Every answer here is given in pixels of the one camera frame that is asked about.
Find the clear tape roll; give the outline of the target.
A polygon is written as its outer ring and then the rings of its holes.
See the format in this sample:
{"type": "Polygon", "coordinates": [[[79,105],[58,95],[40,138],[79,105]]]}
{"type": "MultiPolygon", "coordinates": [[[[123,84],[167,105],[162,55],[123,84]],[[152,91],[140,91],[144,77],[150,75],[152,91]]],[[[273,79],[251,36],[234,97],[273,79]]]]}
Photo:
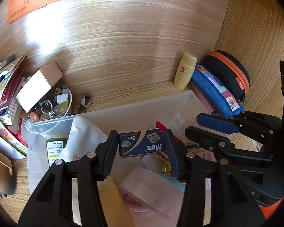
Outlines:
{"type": "Polygon", "coordinates": [[[126,176],[118,188],[150,210],[165,218],[178,207],[183,192],[164,177],[145,168],[137,167],[126,176]]]}

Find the blue Max blade box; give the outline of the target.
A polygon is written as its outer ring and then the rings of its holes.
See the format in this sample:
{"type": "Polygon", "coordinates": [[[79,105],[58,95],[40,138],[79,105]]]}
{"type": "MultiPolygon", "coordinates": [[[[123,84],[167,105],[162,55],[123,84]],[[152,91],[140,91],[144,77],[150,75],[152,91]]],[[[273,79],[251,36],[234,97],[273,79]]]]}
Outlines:
{"type": "Polygon", "coordinates": [[[164,138],[160,128],[145,131],[119,133],[120,157],[134,157],[164,152],[164,138]]]}

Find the red pouch with gold tassel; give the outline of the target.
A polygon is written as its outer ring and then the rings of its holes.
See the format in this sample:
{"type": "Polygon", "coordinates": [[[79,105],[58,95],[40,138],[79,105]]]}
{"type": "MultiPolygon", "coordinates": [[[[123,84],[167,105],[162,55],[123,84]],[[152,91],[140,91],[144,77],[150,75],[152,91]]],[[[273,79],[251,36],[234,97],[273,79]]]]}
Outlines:
{"type": "Polygon", "coordinates": [[[185,169],[185,159],[187,149],[184,143],[179,140],[170,129],[167,129],[159,121],[156,122],[156,127],[160,128],[164,138],[166,154],[169,159],[169,164],[171,167],[172,174],[178,180],[185,180],[186,169],[185,169]]]}

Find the large beige tape roll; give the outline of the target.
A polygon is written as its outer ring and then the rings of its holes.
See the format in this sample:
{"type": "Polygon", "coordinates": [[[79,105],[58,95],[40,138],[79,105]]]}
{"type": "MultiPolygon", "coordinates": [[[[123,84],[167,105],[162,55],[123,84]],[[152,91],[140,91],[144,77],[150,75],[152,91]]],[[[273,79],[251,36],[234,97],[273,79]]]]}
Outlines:
{"type": "Polygon", "coordinates": [[[110,227],[135,226],[134,218],[112,177],[108,176],[104,181],[98,181],[97,186],[107,225],[110,227]]]}

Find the white drawstring pouch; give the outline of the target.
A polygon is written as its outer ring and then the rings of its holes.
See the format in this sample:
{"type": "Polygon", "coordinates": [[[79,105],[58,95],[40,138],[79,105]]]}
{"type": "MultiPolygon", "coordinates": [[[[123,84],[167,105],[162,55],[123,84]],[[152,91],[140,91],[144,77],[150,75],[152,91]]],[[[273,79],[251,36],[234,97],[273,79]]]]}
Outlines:
{"type": "Polygon", "coordinates": [[[84,117],[73,119],[66,146],[62,149],[58,159],[65,162],[81,159],[89,152],[95,152],[97,146],[106,142],[108,135],[84,117]]]}

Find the orange jacket sleeve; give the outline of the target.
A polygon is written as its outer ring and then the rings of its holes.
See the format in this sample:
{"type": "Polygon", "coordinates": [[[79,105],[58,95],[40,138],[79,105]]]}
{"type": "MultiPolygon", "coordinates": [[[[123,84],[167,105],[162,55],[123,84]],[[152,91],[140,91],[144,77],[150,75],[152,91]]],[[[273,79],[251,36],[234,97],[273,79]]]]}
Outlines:
{"type": "Polygon", "coordinates": [[[279,204],[283,201],[283,198],[281,200],[279,200],[278,202],[274,203],[273,205],[271,206],[268,206],[268,207],[264,207],[264,206],[260,206],[260,209],[264,215],[264,218],[266,220],[268,220],[272,215],[273,213],[277,210],[279,204]]]}

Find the blue patchwork pencil pouch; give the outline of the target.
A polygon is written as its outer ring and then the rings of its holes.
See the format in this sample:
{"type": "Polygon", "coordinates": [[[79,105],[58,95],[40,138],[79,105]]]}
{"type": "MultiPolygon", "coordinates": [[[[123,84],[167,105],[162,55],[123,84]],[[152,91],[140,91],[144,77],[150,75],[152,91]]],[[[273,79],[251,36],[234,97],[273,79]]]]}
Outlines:
{"type": "Polygon", "coordinates": [[[190,84],[211,114],[216,111],[221,117],[228,118],[244,111],[231,92],[204,66],[195,67],[190,84]]]}

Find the teal small bottle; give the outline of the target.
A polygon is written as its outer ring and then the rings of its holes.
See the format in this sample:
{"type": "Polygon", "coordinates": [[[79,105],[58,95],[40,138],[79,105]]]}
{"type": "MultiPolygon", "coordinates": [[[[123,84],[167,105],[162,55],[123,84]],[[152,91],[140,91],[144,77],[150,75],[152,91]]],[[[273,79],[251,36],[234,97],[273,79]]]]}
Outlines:
{"type": "Polygon", "coordinates": [[[172,177],[170,175],[167,175],[166,179],[170,181],[172,184],[174,184],[176,187],[178,187],[182,192],[184,192],[186,186],[185,183],[178,181],[175,177],[172,177]]]}

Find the brown mug with lid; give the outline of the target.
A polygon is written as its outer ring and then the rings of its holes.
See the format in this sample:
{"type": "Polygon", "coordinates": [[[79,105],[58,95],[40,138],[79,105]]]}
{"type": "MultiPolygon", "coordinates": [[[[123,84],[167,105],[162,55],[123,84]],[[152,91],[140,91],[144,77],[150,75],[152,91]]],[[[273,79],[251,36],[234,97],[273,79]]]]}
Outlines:
{"type": "Polygon", "coordinates": [[[16,188],[16,177],[11,161],[0,153],[0,193],[12,195],[16,188]]]}

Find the green glass bottle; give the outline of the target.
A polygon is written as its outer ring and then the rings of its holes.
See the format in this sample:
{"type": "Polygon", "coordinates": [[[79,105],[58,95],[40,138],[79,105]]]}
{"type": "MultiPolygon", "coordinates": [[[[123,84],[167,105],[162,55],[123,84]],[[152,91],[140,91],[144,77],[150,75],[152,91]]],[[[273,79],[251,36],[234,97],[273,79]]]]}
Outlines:
{"type": "Polygon", "coordinates": [[[48,165],[51,166],[66,147],[67,138],[50,138],[46,140],[48,165]]]}

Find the yellow sunscreen bottle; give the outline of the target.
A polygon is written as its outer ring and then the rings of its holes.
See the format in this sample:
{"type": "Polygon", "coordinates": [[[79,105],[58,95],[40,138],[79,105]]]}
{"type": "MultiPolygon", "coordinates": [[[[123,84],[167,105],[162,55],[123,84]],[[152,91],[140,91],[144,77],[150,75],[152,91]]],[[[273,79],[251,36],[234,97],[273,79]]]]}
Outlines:
{"type": "Polygon", "coordinates": [[[173,85],[178,90],[183,90],[189,84],[197,64],[197,57],[189,52],[184,52],[177,67],[173,85]]]}

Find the pink knitted item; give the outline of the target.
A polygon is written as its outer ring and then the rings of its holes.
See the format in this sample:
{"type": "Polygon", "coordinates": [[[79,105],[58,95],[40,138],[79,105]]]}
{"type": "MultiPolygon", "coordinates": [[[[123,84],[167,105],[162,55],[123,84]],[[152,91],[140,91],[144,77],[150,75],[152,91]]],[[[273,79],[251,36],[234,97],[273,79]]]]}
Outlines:
{"type": "Polygon", "coordinates": [[[149,211],[147,207],[137,202],[134,198],[130,197],[128,194],[125,194],[122,198],[128,209],[132,210],[133,212],[145,213],[149,211]]]}

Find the clear plastic storage bin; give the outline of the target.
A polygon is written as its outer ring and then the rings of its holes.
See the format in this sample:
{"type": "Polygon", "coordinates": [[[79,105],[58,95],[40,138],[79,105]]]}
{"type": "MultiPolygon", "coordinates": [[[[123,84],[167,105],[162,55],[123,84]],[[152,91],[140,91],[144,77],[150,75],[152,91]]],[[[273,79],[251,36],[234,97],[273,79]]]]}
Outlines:
{"type": "MultiPolygon", "coordinates": [[[[191,145],[185,136],[189,126],[197,127],[196,117],[209,113],[203,103],[191,91],[153,98],[119,107],[84,113],[82,117],[108,135],[144,131],[155,128],[161,122],[184,144],[191,145]]],[[[29,154],[27,172],[30,192],[33,192],[49,169],[46,141],[50,138],[68,138],[74,116],[42,121],[33,124],[28,136],[29,154]]]]}

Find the white bowl of beads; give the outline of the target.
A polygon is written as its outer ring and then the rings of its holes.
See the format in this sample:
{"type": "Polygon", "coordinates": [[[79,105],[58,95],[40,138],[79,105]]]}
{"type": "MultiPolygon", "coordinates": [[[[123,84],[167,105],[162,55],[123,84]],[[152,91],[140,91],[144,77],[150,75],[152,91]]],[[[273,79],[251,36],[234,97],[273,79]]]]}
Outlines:
{"type": "Polygon", "coordinates": [[[29,112],[22,112],[22,124],[30,131],[36,122],[66,117],[71,114],[72,101],[73,96],[70,89],[58,82],[29,112]]]}

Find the stack of books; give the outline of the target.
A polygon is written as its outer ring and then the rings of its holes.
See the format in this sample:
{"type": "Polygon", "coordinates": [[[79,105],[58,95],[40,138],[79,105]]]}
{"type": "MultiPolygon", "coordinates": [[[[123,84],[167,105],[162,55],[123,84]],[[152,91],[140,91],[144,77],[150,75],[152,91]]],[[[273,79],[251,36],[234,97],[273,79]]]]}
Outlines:
{"type": "Polygon", "coordinates": [[[22,107],[16,95],[25,82],[21,56],[9,63],[0,74],[0,121],[12,133],[20,135],[22,107]]]}

